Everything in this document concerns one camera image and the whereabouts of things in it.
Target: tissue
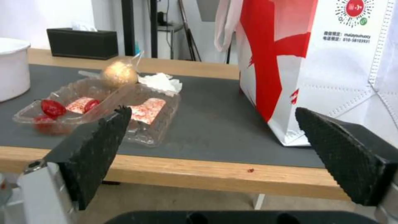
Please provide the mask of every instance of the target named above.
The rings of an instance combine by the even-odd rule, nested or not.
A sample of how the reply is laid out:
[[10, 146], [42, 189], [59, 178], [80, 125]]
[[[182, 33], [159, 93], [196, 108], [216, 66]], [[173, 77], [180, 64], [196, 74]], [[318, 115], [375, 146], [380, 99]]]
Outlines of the tissue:
[[76, 22], [76, 21], [72, 21], [72, 30], [92, 31], [92, 32], [98, 31], [94, 26], [88, 23]]
[[156, 75], [147, 75], [138, 77], [138, 82], [150, 88], [166, 92], [167, 95], [173, 96], [182, 89], [182, 83], [178, 79], [173, 79], [171, 75], [157, 73]]

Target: golden ball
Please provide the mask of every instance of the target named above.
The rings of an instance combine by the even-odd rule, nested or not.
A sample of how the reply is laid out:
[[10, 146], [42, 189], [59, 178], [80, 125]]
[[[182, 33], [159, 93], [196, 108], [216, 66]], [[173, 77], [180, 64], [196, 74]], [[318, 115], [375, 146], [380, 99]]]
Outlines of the golden ball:
[[133, 65], [121, 61], [115, 61], [106, 67], [103, 71], [103, 78], [107, 84], [115, 87], [138, 81], [138, 76]]

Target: shopping bag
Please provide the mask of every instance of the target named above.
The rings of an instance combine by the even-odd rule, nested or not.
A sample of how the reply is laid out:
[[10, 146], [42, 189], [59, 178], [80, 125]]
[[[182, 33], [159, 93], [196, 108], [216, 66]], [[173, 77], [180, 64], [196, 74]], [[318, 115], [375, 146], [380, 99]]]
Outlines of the shopping bag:
[[220, 2], [216, 48], [236, 32], [240, 87], [283, 145], [308, 145], [295, 119], [305, 107], [398, 147], [396, 0], [233, 2]]

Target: metal screw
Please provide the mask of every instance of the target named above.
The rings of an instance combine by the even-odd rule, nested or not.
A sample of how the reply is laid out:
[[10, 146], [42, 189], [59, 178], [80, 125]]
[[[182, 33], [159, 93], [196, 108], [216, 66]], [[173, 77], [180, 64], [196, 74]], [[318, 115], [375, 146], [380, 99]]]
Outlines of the metal screw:
[[35, 172], [35, 171], [37, 171], [41, 168], [44, 168], [46, 166], [47, 166], [47, 162], [44, 161], [43, 159], [38, 159], [38, 160], [32, 161], [25, 167], [23, 174]]

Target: floor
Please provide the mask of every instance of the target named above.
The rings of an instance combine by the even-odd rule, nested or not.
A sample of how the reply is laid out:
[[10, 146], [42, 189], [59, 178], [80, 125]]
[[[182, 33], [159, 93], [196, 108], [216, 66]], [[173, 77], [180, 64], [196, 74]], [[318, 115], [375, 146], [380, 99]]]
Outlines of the floor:
[[[137, 210], [252, 210], [256, 194], [137, 184], [101, 185], [79, 223], [97, 224]], [[343, 210], [373, 217], [374, 208], [347, 201], [266, 195], [262, 210]]]

